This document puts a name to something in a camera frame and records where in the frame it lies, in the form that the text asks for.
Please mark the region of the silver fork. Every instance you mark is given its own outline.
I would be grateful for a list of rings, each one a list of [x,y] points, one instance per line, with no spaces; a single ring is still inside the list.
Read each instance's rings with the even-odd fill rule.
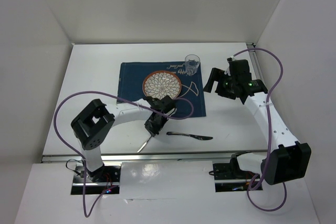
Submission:
[[[150,136],[146,141],[143,142],[141,147],[137,150],[137,153],[142,152],[142,150],[148,145],[149,141],[152,139],[153,136]]]

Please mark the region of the clear drinking glass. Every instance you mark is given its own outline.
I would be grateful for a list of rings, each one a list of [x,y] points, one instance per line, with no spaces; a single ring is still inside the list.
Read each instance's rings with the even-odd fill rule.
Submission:
[[[189,76],[197,73],[200,65],[200,58],[197,55],[190,54],[185,57],[185,72]]]

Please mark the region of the floral ceramic plate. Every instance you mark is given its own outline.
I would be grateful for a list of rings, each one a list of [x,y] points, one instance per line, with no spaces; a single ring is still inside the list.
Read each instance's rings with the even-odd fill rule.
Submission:
[[[150,73],[143,81],[142,91],[146,97],[162,99],[169,96],[175,99],[182,90],[182,83],[179,77],[170,71],[159,70]]]

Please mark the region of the blue fish placemat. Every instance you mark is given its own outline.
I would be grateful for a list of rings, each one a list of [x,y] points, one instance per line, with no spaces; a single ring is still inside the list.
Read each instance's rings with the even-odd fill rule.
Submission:
[[[120,66],[118,97],[129,101],[139,100],[146,95],[143,92],[143,82],[153,72],[165,70],[174,73],[180,79],[182,88],[179,97],[189,100],[194,107],[193,118],[205,117],[201,67],[197,73],[189,76],[185,72],[185,62],[123,62]]]

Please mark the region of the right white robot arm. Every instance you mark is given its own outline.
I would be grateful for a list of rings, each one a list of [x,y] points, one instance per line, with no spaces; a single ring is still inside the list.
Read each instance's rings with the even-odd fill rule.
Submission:
[[[270,150],[266,155],[240,152],[232,155],[229,172],[235,178],[246,172],[258,174],[275,185],[305,176],[311,148],[308,143],[300,143],[289,131],[260,79],[252,79],[247,60],[229,58],[226,70],[213,68],[204,91],[210,93],[217,83],[215,93],[229,99],[239,98],[254,116]]]

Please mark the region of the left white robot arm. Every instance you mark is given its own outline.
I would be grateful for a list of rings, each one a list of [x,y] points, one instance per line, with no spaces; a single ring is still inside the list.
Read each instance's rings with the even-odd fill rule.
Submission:
[[[103,177],[100,145],[112,127],[144,120],[144,128],[150,137],[155,137],[168,121],[165,116],[175,109],[175,101],[168,95],[162,99],[145,97],[132,103],[120,103],[110,111],[100,99],[92,100],[71,122],[86,161],[85,176],[93,182]]]

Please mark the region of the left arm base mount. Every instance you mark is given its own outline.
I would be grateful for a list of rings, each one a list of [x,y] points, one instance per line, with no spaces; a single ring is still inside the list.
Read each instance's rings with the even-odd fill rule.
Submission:
[[[71,194],[82,195],[84,185],[84,167],[82,161],[76,159],[69,159],[65,163],[66,169],[73,172]],[[91,176],[89,172],[86,173],[86,195],[99,195],[104,190],[105,194],[119,194],[120,191],[120,163],[106,163],[104,168],[98,174]]]

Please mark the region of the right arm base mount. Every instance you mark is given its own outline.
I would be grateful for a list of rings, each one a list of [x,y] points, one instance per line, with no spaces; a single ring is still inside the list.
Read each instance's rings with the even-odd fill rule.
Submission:
[[[214,177],[215,191],[220,192],[237,192],[246,191],[250,180],[255,175],[249,171],[243,171],[238,166],[237,157],[249,152],[240,152],[232,154],[228,163],[214,163],[213,170],[208,174]]]

